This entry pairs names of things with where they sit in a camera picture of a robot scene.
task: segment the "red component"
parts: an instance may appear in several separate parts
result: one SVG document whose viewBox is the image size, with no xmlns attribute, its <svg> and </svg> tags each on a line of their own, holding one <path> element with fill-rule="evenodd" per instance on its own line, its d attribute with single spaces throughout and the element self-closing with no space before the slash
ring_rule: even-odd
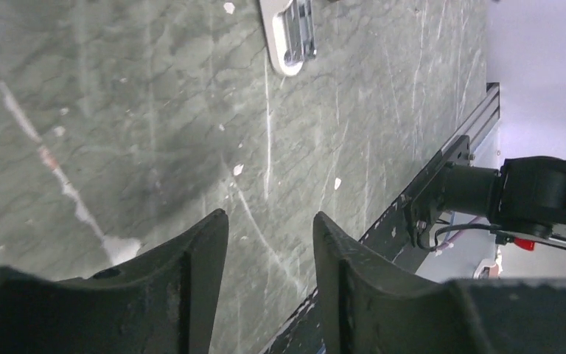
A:
<svg viewBox="0 0 566 354">
<path fill-rule="evenodd" d="M 515 246 L 525 249 L 526 251 L 535 250 L 535 241 L 524 240 L 516 237 L 513 243 L 515 243 Z"/>
</svg>

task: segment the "paint chip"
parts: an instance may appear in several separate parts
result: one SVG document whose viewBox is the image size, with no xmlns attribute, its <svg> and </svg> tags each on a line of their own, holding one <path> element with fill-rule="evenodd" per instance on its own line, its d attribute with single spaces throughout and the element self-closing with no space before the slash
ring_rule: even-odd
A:
<svg viewBox="0 0 566 354">
<path fill-rule="evenodd" d="M 66 132 L 66 129 L 61 125 L 53 128 L 53 133 L 55 133 L 55 136 L 64 136 L 65 132 Z"/>
<path fill-rule="evenodd" d="M 228 13 L 229 15 L 233 15 L 233 13 L 235 12 L 235 5 L 233 5 L 232 2 L 225 2 L 223 6 L 225 8 L 226 13 Z"/>
<path fill-rule="evenodd" d="M 233 167 L 233 176 L 241 175 L 243 170 L 244 164 L 238 164 L 236 167 Z"/>
</svg>

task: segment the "gray table surface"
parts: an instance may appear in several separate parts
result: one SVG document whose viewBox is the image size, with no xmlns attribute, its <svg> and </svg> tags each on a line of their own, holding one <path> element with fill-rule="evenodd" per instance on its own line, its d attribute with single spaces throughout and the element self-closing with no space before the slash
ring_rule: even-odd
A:
<svg viewBox="0 0 566 354">
<path fill-rule="evenodd" d="M 0 0 L 0 263 L 89 276 L 224 208 L 213 353 L 315 286 L 311 224 L 360 237 L 485 96 L 484 0 L 314 2 L 273 73 L 256 1 Z"/>
</svg>

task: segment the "bolt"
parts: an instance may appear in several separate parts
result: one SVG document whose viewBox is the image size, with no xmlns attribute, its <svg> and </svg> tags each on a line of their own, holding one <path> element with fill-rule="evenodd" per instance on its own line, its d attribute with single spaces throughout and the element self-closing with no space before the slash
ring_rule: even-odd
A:
<svg viewBox="0 0 566 354">
<path fill-rule="evenodd" d="M 416 223 L 416 227 L 417 227 L 418 230 L 420 230 L 420 231 L 426 230 L 426 225 L 427 225 L 427 224 L 426 224 L 426 221 L 422 221 L 422 220 L 420 220 L 420 221 L 418 221 L 418 222 Z"/>
</svg>

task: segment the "white wall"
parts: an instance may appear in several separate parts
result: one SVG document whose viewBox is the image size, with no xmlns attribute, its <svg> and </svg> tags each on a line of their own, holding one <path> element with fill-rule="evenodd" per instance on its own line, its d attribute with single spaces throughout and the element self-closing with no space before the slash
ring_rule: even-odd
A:
<svg viewBox="0 0 566 354">
<path fill-rule="evenodd" d="M 503 158 L 566 159 L 566 0 L 489 4 L 489 82 L 500 82 Z M 566 277 L 566 252 L 503 250 L 503 276 Z"/>
</svg>

